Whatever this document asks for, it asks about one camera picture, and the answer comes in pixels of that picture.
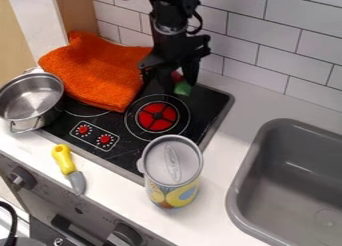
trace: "stove knob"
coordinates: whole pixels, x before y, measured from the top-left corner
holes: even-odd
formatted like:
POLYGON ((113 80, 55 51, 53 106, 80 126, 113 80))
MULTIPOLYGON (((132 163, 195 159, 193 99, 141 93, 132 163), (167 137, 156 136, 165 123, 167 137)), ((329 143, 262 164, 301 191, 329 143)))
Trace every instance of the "stove knob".
POLYGON ((107 240, 114 245, 144 245, 143 237, 137 231, 135 231, 135 229, 123 223, 117 224, 107 240))
POLYGON ((35 177, 30 172, 19 166, 14 168, 8 177, 17 191, 21 188, 32 190, 37 185, 35 177))
POLYGON ((100 143, 103 145, 108 144, 111 140, 112 140, 112 138, 108 135, 100 136, 100 143))
POLYGON ((87 134, 89 132, 89 127, 88 126, 85 126, 85 125, 82 125, 78 128, 78 132, 81 134, 81 135, 84 135, 84 134, 87 134))

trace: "gray sink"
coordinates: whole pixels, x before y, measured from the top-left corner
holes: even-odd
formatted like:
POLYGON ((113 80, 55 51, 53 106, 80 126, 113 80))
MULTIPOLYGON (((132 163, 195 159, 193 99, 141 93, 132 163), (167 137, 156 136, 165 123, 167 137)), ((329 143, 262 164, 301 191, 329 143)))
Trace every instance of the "gray sink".
POLYGON ((294 120, 267 123, 226 206, 238 228, 270 245, 341 246, 342 136, 294 120))

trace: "tin can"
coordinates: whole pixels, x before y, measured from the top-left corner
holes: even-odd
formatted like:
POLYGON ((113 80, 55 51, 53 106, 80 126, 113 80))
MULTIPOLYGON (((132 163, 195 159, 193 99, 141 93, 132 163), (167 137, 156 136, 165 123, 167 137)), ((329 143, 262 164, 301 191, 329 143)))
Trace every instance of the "tin can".
POLYGON ((180 208, 191 203, 198 193, 203 155, 191 140, 166 135, 146 146, 137 166, 144 173, 146 191, 153 203, 180 208))

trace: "play kitchen stove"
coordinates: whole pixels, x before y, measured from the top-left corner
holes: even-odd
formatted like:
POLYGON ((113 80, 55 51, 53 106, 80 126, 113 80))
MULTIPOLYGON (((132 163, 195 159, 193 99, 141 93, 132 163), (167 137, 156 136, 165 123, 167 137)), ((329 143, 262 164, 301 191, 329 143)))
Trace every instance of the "play kitchen stove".
POLYGON ((179 134, 204 150, 232 104, 232 96, 200 85, 190 97, 165 95, 152 81, 124 114, 66 97, 61 116, 38 133, 142 184, 136 162, 151 140, 179 134))

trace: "orange towel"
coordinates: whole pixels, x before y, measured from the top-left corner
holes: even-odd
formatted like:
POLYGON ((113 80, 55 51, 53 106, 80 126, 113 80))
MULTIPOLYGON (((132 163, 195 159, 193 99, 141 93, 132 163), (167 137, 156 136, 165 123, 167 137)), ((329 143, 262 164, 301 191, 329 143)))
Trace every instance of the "orange towel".
POLYGON ((79 31, 71 32, 69 40, 69 46, 46 54, 39 65, 59 76, 71 97, 124 112, 142 87, 138 62, 151 48, 119 46, 79 31))

